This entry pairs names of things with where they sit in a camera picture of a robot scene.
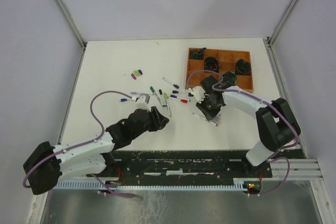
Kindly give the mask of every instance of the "yellow-green object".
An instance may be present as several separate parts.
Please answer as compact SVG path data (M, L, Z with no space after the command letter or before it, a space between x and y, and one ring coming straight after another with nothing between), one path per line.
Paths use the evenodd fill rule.
M168 110L169 117L171 118L172 117L172 112L170 110L170 106L169 106L169 103L168 103L168 95L167 95L167 93L163 93L163 95L164 95L164 99L166 100L166 105L167 105L167 110Z

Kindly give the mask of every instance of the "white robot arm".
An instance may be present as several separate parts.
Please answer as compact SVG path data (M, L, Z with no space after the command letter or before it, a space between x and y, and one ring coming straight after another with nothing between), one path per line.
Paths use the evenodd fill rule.
M295 138L291 129L267 104L276 108L298 135L301 129L285 99L279 98L272 101L250 95L240 87L232 86L235 81L232 83L230 79L234 74L229 72L226 75L229 81L220 87L225 92L213 90L213 85L218 81L213 76L209 76L201 82L202 87L196 86L189 89L189 93L194 96L197 101L196 106L208 120L213 119L226 105L238 108L257 120L260 141L245 156L247 166L253 169Z

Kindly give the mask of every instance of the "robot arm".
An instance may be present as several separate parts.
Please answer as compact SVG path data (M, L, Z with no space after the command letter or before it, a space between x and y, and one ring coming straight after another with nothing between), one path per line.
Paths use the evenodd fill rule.
M275 151L295 138L286 123L262 101L275 107L300 135L301 129L285 99L279 98L272 101L255 95L252 98L246 95L241 88L235 86L236 76L231 72L225 73L223 82L217 86L217 88L228 91L214 91L212 86L217 82L213 76L209 76L201 82L202 87L194 87L189 91L197 101L196 106L208 120L213 119L226 105L236 107L257 120L260 141L243 158L249 170L262 164Z
M142 133L163 129L169 119L159 113L156 107L149 108L149 96L142 95L137 99L136 109L127 119L106 128L104 135L89 144L90 138L72 144L51 146L49 142L38 145L23 165L26 174L42 159L50 154L62 151L37 167L28 181L33 194L39 195L51 190L57 183L86 174L98 174L115 164L112 151L130 145Z

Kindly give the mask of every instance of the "green marker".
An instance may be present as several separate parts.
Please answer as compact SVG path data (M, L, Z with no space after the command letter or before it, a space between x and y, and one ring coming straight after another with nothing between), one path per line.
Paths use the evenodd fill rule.
M158 101L160 102L160 104L162 105L162 107L164 107L163 102L161 101L161 99L159 98L159 96L157 95L156 91L154 90L154 88L151 86L151 91L153 92L153 95L156 96L156 98L158 99Z
M168 103L168 95L167 95L167 93L164 93L164 99L165 99L165 102L166 102L166 105L167 105L167 109L168 109L169 117L171 118L171 117L172 117L172 112L171 112L170 107L169 107L169 103Z

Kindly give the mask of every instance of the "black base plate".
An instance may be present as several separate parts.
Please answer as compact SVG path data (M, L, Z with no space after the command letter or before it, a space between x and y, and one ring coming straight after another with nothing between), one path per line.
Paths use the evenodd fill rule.
M99 177L118 177L116 168L125 174L125 185L141 186L210 186L233 185L233 178L271 178L268 163L246 173L239 161L247 151L116 151L114 167ZM302 150L281 152L278 156L305 158Z

